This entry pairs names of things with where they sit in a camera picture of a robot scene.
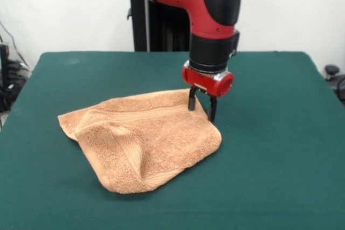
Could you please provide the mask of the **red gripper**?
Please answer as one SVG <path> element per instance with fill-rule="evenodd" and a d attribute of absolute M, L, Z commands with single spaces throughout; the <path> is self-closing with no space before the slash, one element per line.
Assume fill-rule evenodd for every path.
<path fill-rule="evenodd" d="M 232 87 L 234 75 L 227 69 L 217 74 L 206 74 L 191 68 L 189 61 L 182 67 L 183 80 L 191 85 L 189 91 L 188 109 L 195 110 L 197 89 L 205 91 L 210 96 L 208 120 L 213 122 L 217 110 L 217 98 L 227 94 Z"/>

